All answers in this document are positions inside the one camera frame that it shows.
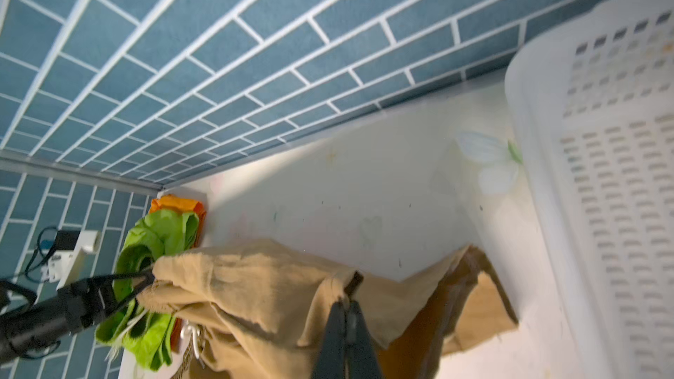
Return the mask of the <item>tan brown shorts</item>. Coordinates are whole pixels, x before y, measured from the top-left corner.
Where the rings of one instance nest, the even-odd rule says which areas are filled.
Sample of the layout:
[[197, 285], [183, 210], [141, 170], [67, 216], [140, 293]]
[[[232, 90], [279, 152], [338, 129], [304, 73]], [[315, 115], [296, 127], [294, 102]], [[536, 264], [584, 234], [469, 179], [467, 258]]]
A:
[[399, 282], [367, 274], [353, 294], [354, 268], [268, 239], [164, 256], [153, 273], [139, 302], [202, 333], [180, 378], [310, 377], [332, 305], [350, 300], [386, 378], [432, 378], [443, 356], [519, 325], [493, 265], [472, 246]]

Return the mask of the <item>neon green shorts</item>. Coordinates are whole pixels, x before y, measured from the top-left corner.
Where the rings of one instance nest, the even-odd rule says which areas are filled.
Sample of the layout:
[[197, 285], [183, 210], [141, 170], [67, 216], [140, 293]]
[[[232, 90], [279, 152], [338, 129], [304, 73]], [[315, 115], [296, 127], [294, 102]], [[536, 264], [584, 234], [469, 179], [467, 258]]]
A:
[[[193, 247], [200, 219], [196, 212], [162, 209], [140, 219], [126, 235], [116, 264], [116, 274], [145, 270], [163, 256], [172, 256]], [[171, 335], [177, 319], [170, 314], [151, 312], [133, 299], [125, 308], [100, 324], [97, 342], [111, 348], [108, 358], [119, 350], [134, 355], [144, 370], [158, 371], [172, 363]]]

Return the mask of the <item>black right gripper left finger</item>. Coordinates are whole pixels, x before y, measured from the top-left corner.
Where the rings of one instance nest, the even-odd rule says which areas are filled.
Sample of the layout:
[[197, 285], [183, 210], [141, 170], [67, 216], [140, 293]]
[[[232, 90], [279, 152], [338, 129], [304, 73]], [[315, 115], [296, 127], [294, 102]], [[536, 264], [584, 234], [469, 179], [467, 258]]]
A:
[[333, 304], [326, 323], [321, 350], [312, 371], [312, 379], [346, 377], [347, 312], [341, 301]]

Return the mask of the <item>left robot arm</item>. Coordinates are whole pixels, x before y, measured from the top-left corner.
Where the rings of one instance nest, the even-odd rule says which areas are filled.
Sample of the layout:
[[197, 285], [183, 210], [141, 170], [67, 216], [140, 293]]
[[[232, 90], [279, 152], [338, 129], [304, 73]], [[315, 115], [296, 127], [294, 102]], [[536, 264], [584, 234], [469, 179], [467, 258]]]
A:
[[30, 289], [2, 280], [1, 296], [10, 291], [21, 295], [26, 304], [1, 315], [1, 363], [30, 359], [38, 350], [57, 347], [64, 336], [102, 324], [153, 282], [150, 270], [85, 278], [38, 303]]

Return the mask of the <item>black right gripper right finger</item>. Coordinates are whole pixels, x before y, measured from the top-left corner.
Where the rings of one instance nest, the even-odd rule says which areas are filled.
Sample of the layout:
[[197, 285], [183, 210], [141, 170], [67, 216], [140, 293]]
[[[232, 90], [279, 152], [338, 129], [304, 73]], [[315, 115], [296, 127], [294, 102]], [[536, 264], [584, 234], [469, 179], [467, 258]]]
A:
[[383, 379], [361, 306], [351, 301], [346, 315], [346, 364], [350, 379]]

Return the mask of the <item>orange shorts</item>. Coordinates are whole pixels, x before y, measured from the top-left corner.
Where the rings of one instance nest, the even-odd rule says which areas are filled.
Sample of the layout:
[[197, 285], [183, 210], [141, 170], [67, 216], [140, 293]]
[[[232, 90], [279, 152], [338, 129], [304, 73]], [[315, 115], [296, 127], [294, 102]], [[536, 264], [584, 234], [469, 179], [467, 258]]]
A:
[[194, 199], [179, 198], [175, 195], [168, 194], [161, 198], [156, 198], [151, 201], [149, 213], [154, 213], [159, 210], [170, 209], [174, 212], [194, 212], [199, 219], [198, 231], [192, 248], [197, 248], [202, 242], [202, 233], [205, 226], [206, 208], [203, 203]]

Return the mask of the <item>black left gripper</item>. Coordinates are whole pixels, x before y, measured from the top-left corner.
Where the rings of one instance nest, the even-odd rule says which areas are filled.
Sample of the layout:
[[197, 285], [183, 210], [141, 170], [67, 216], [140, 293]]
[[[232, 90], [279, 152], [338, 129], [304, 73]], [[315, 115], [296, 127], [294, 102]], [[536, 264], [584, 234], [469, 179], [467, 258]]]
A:
[[82, 279], [62, 288], [67, 326], [99, 325], [154, 282], [151, 270]]

